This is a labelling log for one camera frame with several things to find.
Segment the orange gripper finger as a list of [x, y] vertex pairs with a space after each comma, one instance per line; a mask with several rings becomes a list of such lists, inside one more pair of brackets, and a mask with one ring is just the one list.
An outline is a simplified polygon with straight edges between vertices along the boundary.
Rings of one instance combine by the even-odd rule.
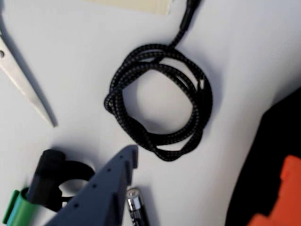
[[277, 200], [268, 216], [255, 214], [249, 226], [299, 226], [301, 224], [301, 159], [289, 155], [280, 174]]

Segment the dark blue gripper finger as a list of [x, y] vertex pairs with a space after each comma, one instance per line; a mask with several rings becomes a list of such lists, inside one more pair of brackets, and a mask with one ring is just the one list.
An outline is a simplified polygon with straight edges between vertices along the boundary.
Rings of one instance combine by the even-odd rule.
[[48, 226], [120, 226], [127, 187], [138, 167], [138, 147], [129, 145], [119, 151]]

